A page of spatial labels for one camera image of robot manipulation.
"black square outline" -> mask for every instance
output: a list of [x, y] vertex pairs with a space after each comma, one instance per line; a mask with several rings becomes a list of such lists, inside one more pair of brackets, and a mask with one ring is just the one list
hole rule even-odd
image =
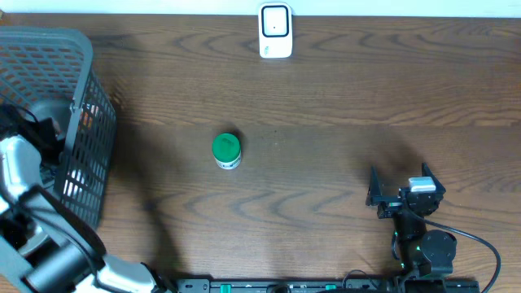
[[[266, 8], [279, 8], [279, 7], [283, 7], [286, 10], [286, 34], [284, 34], [284, 35], [266, 36], [266, 34], [264, 33], [264, 9], [266, 9]], [[265, 36], [265, 37], [286, 37], [288, 34], [290, 34], [290, 17], [291, 17], [291, 15], [289, 15], [289, 11], [287, 10], [287, 7], [284, 6], [284, 5], [273, 5], [273, 6], [262, 7], [262, 9], [260, 10], [260, 25], [262, 25], [262, 35]]]

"wood grain surface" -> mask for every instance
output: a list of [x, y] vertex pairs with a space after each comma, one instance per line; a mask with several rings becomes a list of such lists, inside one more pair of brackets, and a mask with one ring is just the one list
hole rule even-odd
[[[521, 291], [521, 20], [298, 16], [288, 59], [258, 55], [256, 17], [7, 21], [92, 41], [119, 120], [111, 254], [172, 276], [396, 272], [392, 221], [364, 205], [369, 167], [397, 188], [426, 161], [447, 189], [430, 219], [490, 241], [492, 291]], [[243, 162], [224, 171], [211, 143], [231, 130]], [[454, 277], [483, 288], [494, 266], [458, 237]]]

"gray plastic basket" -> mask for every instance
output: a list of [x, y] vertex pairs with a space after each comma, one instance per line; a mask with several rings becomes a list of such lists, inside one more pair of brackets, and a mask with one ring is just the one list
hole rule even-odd
[[54, 120], [65, 148], [57, 173], [42, 173], [43, 180], [67, 208], [96, 228], [116, 114], [91, 68], [92, 58], [92, 45], [79, 31], [0, 27], [0, 103]]

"white rectangular device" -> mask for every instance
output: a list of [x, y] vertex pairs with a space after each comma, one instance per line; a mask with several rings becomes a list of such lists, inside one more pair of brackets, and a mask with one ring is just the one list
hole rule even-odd
[[286, 3], [266, 3], [259, 8], [259, 54], [286, 58], [293, 49], [291, 8]]

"white wall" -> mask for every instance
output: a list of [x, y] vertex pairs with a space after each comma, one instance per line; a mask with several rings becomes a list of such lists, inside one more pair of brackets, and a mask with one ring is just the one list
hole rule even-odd
[[[0, 0], [5, 12], [255, 15], [261, 0]], [[295, 15], [521, 17], [521, 0], [286, 0]]]

